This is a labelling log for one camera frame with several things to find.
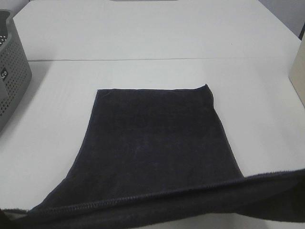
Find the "dark navy towel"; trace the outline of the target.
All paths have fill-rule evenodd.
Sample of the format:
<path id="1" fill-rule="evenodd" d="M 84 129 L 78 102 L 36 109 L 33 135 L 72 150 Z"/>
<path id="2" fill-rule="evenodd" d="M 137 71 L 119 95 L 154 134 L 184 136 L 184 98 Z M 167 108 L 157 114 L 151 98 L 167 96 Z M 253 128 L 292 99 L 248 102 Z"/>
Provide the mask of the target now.
<path id="1" fill-rule="evenodd" d="M 209 213 L 304 222 L 304 170 L 244 177 L 207 85 L 103 89 L 66 178 L 3 229 L 128 229 Z"/>

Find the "grey perforated plastic basket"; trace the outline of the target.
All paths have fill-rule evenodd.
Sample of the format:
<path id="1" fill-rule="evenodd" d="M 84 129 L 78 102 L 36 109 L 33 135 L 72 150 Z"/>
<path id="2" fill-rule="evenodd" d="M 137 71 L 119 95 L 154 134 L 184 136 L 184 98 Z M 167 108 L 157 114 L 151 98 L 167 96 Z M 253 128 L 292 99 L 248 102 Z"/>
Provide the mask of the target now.
<path id="1" fill-rule="evenodd" d="M 22 100 L 32 72 L 10 10 L 0 10 L 0 129 Z"/>

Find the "beige box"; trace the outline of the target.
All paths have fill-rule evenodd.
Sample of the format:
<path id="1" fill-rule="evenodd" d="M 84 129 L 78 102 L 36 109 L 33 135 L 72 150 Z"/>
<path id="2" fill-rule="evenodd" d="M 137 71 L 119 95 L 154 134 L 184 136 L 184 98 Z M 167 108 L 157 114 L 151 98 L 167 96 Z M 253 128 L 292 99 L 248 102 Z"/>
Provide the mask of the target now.
<path id="1" fill-rule="evenodd" d="M 305 36 L 303 36 L 294 59 L 289 80 L 295 89 L 301 103 L 305 106 Z"/>

